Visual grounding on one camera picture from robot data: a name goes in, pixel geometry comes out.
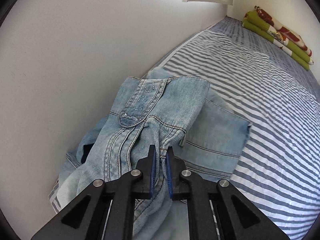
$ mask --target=green blanket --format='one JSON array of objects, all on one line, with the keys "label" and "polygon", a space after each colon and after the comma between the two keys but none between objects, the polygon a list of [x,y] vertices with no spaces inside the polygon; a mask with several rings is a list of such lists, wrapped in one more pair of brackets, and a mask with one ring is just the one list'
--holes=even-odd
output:
[{"label": "green blanket", "polygon": [[288,37],[293,43],[297,44],[299,48],[301,48],[309,57],[312,55],[312,51],[310,48],[306,46],[301,36],[294,31],[290,30],[286,26],[284,26],[281,22],[279,22],[276,18],[272,17],[265,10],[261,9],[259,6],[255,6],[254,10],[258,13],[259,17],[265,22],[269,23],[272,27],[278,30],[281,34]]},{"label": "green blanket", "polygon": [[294,53],[293,51],[291,51],[290,49],[288,49],[286,46],[284,46],[283,44],[281,44],[278,40],[276,40],[273,36],[271,36],[270,34],[268,34],[267,32],[263,31],[262,29],[260,29],[259,27],[257,27],[256,25],[252,24],[251,22],[249,22],[248,18],[244,18],[242,21],[242,27],[253,31],[255,33],[257,33],[258,35],[262,36],[263,38],[265,38],[266,40],[272,42],[273,44],[275,44],[277,47],[279,47],[280,49],[282,49],[284,52],[286,52],[288,55],[290,55],[296,62],[298,62],[301,66],[303,66],[303,68],[305,68],[306,70],[309,70],[309,64],[304,61],[302,58],[300,58],[296,53]]},{"label": "green blanket", "polygon": [[286,36],[277,31],[273,26],[262,20],[256,11],[247,12],[246,18],[250,23],[256,25],[261,30],[273,36],[275,39],[277,39],[284,46],[286,46],[288,49],[294,52],[297,56],[302,58],[309,65],[313,65],[313,60],[311,59],[311,57],[309,57],[301,48],[299,48],[296,44],[290,41]]}]

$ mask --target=denim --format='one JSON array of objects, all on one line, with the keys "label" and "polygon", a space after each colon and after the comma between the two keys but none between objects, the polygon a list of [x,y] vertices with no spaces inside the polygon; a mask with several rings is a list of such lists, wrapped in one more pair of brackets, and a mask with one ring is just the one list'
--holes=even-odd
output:
[{"label": "denim", "polygon": [[152,240],[189,239],[189,221],[187,204],[173,201],[169,213]]},{"label": "denim", "polygon": [[57,192],[63,208],[94,179],[110,181],[134,169],[147,156],[149,145],[155,144],[154,196],[136,201],[134,239],[151,239],[172,214],[165,166],[169,146],[189,169],[217,181],[231,175],[249,135],[249,123],[226,111],[228,106],[216,94],[208,93],[209,82],[162,74],[154,69],[148,79],[125,80],[85,163],[79,162],[81,151],[73,155],[80,166],[72,172],[63,170],[69,175],[62,184],[59,181]]},{"label": "denim", "polygon": [[66,154],[66,160],[59,172],[59,185],[62,185],[67,177],[69,177],[73,171],[81,166],[81,159],[84,154],[84,146],[94,144],[96,142],[97,137],[107,120],[108,115],[105,118],[101,119],[94,128],[86,133],[86,135],[79,143],[77,149]]}]

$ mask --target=light blue jeans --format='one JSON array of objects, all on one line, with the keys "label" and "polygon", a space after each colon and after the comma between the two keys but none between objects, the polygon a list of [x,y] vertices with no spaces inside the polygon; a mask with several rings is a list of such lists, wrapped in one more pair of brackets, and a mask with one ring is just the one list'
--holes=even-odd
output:
[{"label": "light blue jeans", "polygon": [[[160,77],[166,73],[125,80],[86,162],[73,165],[71,174],[70,170],[61,171],[65,175],[57,193],[63,208],[94,179],[110,181],[134,169],[137,161],[147,156],[149,145],[155,144],[154,196],[136,201],[135,239],[151,239],[170,211],[165,166],[169,146],[190,170],[216,181],[230,177],[250,128],[246,120],[223,109],[221,98],[208,95],[206,80],[152,78],[153,74]],[[69,159],[79,164],[78,152]]]}]

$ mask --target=mattress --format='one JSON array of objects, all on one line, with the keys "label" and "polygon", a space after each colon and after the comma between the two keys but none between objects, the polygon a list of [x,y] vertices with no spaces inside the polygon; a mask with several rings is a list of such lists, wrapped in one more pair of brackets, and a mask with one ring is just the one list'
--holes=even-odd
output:
[{"label": "mattress", "polygon": [[320,88],[311,71],[229,17],[156,67],[207,79],[253,123],[231,182],[290,239],[301,239],[320,212]]}]

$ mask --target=metal screw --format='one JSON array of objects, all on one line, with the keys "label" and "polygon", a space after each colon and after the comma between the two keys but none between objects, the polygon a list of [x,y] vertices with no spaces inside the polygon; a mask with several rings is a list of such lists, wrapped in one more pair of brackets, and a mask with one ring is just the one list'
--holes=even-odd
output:
[{"label": "metal screw", "polygon": [[100,186],[102,186],[102,184],[103,184],[102,179],[96,179],[96,180],[93,182],[93,185],[94,185],[95,187],[100,187]]},{"label": "metal screw", "polygon": [[191,175],[191,171],[184,170],[181,172],[182,176],[189,177]]},{"label": "metal screw", "polygon": [[139,170],[133,170],[133,171],[131,171],[131,175],[132,176],[139,176],[141,174],[141,171],[139,171]]},{"label": "metal screw", "polygon": [[221,187],[228,187],[229,186],[229,181],[227,181],[226,179],[222,179],[219,181],[219,184]]}]

